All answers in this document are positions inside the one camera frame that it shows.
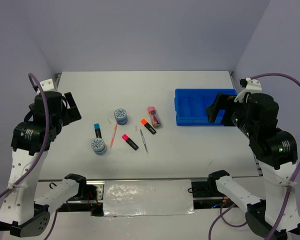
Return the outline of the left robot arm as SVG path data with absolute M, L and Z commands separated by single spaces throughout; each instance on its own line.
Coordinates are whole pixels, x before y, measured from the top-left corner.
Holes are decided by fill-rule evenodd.
M 82 117 L 70 92 L 38 94 L 29 108 L 13 131 L 11 173 L 0 208 L 0 232 L 19 238 L 41 235 L 52 213 L 70 198 L 81 200 L 88 193 L 86 178 L 70 173 L 48 193 L 35 197 L 51 143 L 64 126 Z

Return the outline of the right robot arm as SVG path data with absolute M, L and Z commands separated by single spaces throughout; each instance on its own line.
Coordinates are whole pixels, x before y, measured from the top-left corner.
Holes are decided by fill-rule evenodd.
M 237 127 L 249 140 L 249 147 L 262 171 L 265 199 L 248 192 L 225 170 L 208 176 L 207 190 L 213 196 L 228 197 L 245 215 L 250 230 L 266 240 L 285 240 L 287 234 L 300 235 L 294 190 L 298 165 L 297 143 L 287 131 L 277 127 L 279 105 L 264 93 L 248 93 L 243 102 L 234 95 L 219 93 L 206 109 L 213 123 L 224 111 L 221 123 Z

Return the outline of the orange clear pen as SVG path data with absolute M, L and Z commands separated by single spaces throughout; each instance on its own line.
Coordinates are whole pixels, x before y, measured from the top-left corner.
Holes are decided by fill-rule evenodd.
M 114 130 L 113 130 L 111 141 L 110 141 L 110 148 L 113 147 L 113 144 L 114 144 L 114 141 L 115 141 L 115 137 L 116 137 L 116 133 L 117 133 L 117 129 L 118 129 L 118 124 L 116 123 L 114 125 Z

